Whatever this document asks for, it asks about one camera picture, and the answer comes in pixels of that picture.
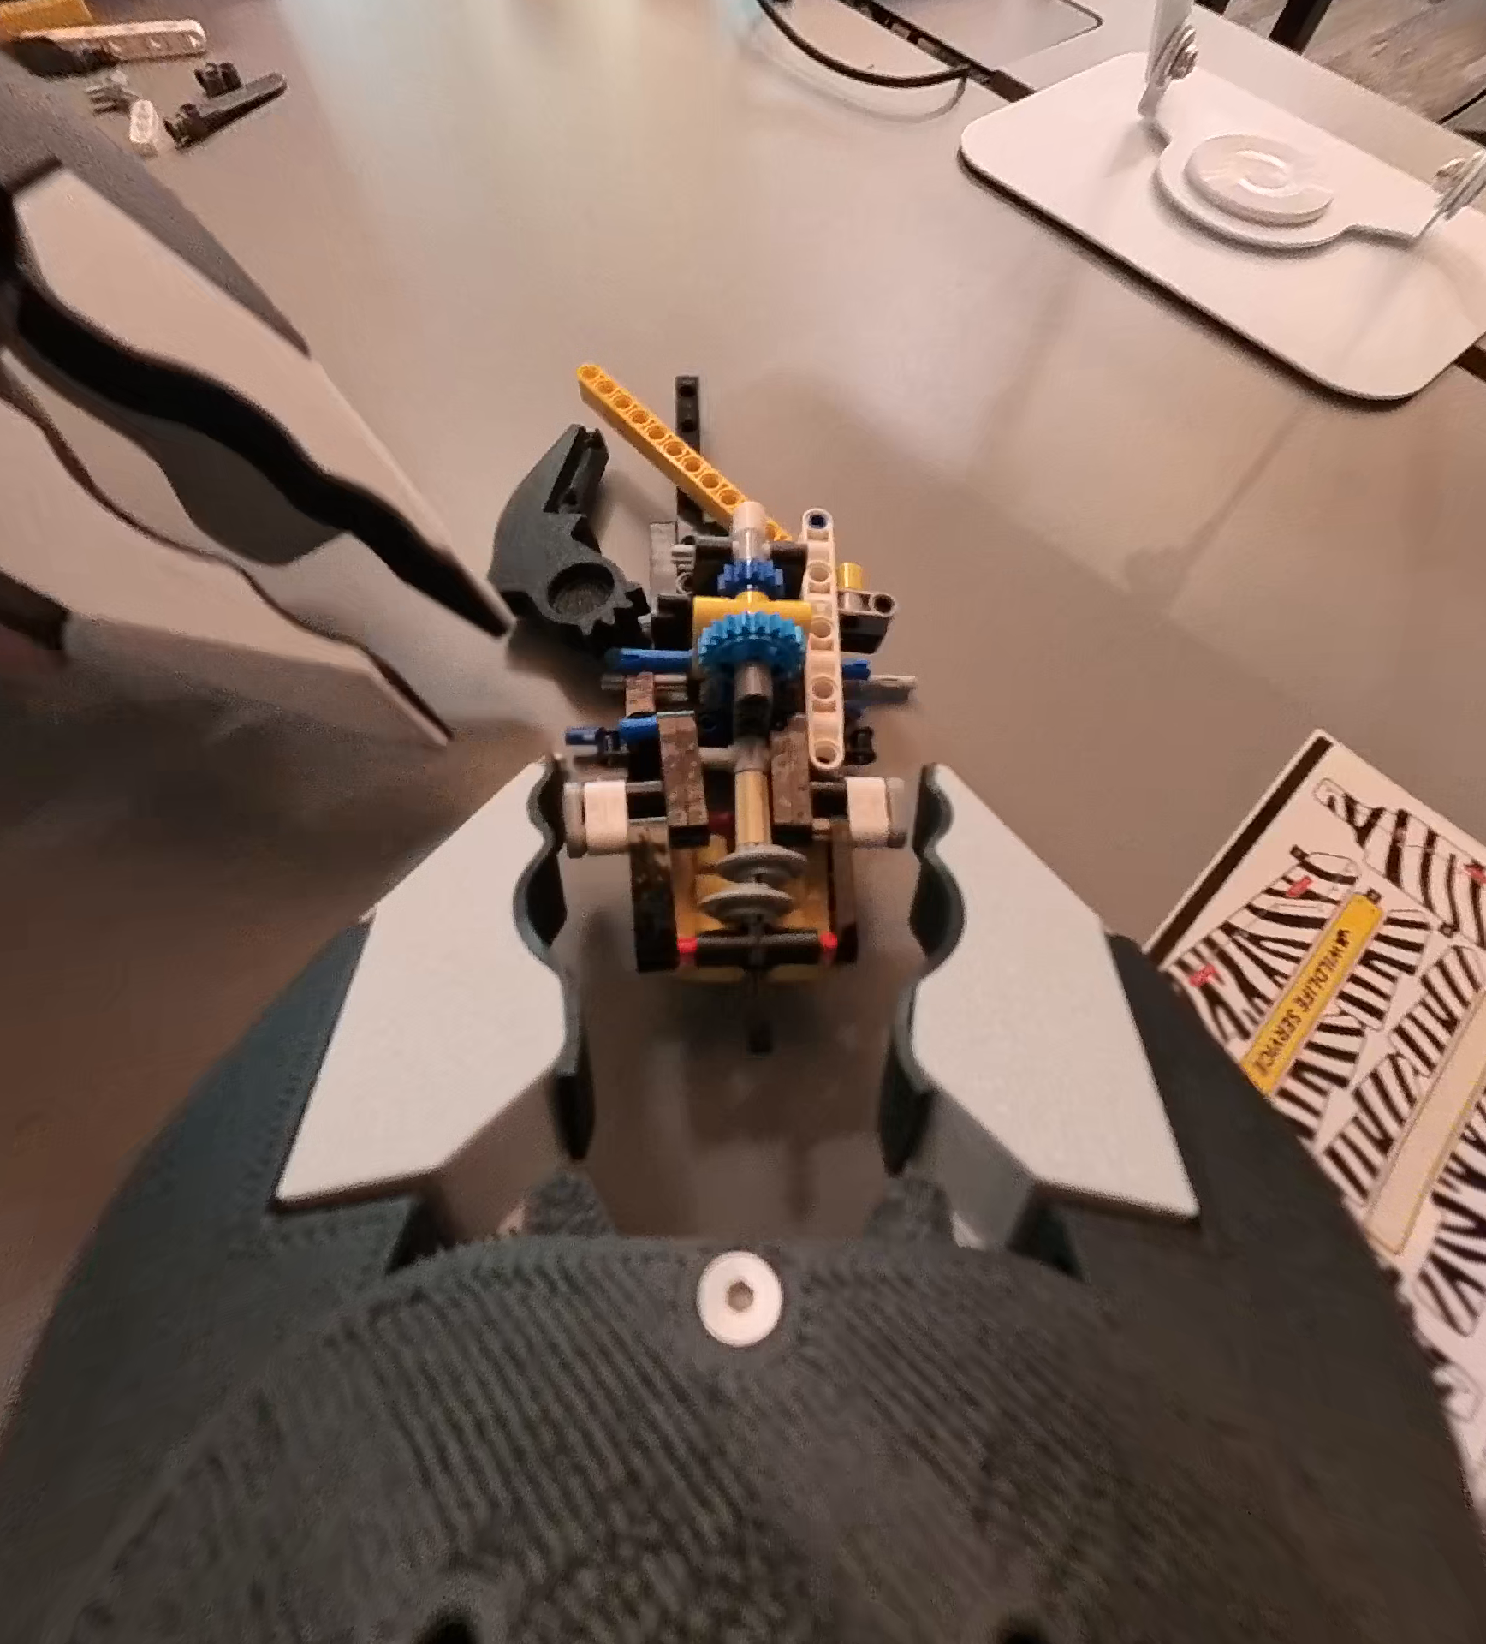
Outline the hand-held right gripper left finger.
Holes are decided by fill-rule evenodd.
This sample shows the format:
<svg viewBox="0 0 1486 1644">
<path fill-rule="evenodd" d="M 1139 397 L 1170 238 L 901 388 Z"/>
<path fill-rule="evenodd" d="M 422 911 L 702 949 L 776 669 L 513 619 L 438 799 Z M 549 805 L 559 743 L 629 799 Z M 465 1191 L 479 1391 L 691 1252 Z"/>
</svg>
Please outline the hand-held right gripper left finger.
<svg viewBox="0 0 1486 1644">
<path fill-rule="evenodd" d="M 282 1210 L 412 1198 L 446 1241 L 479 1241 L 586 1160 L 584 1011 L 553 956 L 562 787 L 553 759 L 529 762 L 362 917 Z"/>
</svg>

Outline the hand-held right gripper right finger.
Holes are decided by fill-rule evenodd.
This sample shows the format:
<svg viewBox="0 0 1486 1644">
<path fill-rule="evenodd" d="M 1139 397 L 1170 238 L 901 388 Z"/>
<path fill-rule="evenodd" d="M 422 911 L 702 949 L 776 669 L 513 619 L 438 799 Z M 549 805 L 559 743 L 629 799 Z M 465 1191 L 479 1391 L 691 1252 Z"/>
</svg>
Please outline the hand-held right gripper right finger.
<svg viewBox="0 0 1486 1644">
<path fill-rule="evenodd" d="M 1198 1195 L 1103 921 L 948 764 L 921 769 L 879 1151 L 941 1188 L 961 1246 L 1053 1207 L 1191 1225 Z"/>
</svg>

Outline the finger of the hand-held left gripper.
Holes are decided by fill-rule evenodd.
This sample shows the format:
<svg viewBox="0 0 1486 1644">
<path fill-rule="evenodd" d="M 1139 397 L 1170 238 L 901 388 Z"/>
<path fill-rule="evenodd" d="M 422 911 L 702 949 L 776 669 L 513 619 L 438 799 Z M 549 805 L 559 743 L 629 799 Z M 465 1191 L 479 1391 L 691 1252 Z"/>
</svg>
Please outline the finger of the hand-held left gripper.
<svg viewBox="0 0 1486 1644">
<path fill-rule="evenodd" d="M 0 626 L 121 688 L 233 699 L 392 743 L 450 740 L 365 650 L 302 626 L 237 568 L 117 517 L 4 397 Z"/>
<path fill-rule="evenodd" d="M 502 637 L 502 600 L 325 370 L 142 218 L 57 166 L 12 193 L 19 331 L 136 440 L 198 532 L 338 641 Z"/>
</svg>

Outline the lego vehicle chassis assembly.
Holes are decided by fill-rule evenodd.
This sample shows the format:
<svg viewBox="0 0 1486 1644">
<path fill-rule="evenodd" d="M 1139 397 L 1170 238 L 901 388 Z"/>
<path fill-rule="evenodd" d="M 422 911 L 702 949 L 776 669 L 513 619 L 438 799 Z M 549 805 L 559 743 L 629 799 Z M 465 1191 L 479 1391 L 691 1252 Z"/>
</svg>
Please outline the lego vehicle chassis assembly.
<svg viewBox="0 0 1486 1644">
<path fill-rule="evenodd" d="M 778 521 L 706 458 L 693 380 L 672 417 L 598 364 L 576 381 L 688 518 L 654 532 L 645 641 L 605 650 L 617 717 L 566 731 L 566 851 L 626 860 L 636 969 L 731 986 L 763 1055 L 766 986 L 856 960 L 856 852 L 903 841 L 868 725 L 917 688 L 874 669 L 895 600 L 827 505 Z"/>
</svg>

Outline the scattered loose lego pieces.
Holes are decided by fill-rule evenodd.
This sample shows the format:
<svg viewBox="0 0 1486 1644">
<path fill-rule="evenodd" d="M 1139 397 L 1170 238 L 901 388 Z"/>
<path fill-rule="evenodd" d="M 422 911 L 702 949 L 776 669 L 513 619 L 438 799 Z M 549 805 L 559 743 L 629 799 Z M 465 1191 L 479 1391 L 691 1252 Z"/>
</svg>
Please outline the scattered loose lego pieces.
<svg viewBox="0 0 1486 1644">
<path fill-rule="evenodd" d="M 96 116 L 121 116 L 139 155 L 191 150 L 284 97 L 282 73 L 245 78 L 209 57 L 209 37 L 191 15 L 101 21 L 88 2 L 0 2 L 0 54 L 49 84 L 74 80 Z M 132 69 L 186 65 L 197 100 L 159 112 Z"/>
</svg>

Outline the black curved lego panel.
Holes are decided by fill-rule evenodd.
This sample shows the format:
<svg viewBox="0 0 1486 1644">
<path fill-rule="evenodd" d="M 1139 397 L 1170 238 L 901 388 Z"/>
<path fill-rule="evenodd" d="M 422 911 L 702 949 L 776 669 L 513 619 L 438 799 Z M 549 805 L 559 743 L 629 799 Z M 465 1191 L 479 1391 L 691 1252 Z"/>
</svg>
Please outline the black curved lego panel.
<svg viewBox="0 0 1486 1644">
<path fill-rule="evenodd" d="M 510 489 L 487 568 L 517 619 L 590 656 L 644 645 L 649 615 L 645 592 L 601 552 L 591 528 L 605 463 L 605 438 L 568 424 Z"/>
</svg>

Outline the zebra striped sticker sheet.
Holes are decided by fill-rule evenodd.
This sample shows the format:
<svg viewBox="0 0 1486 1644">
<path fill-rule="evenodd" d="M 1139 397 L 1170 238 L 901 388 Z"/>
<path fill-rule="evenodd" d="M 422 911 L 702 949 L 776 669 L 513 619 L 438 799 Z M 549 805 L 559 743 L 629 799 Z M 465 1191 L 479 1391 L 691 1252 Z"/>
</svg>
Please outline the zebra striped sticker sheet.
<svg viewBox="0 0 1486 1644">
<path fill-rule="evenodd" d="M 1147 958 L 1346 1203 L 1486 1503 L 1486 845 L 1310 731 Z"/>
</svg>

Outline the silver monitor stand base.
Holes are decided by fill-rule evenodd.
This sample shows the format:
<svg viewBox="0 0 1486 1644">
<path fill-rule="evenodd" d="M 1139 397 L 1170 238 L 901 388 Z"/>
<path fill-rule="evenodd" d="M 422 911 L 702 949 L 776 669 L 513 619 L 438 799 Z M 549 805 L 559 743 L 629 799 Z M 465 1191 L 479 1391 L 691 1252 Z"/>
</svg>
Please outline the silver monitor stand base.
<svg viewBox="0 0 1486 1644">
<path fill-rule="evenodd" d="M 1486 339 L 1486 142 L 1428 178 L 1272 90 L 1245 35 L 1151 2 L 959 138 L 967 173 L 1349 400 L 1408 400 Z"/>
</svg>

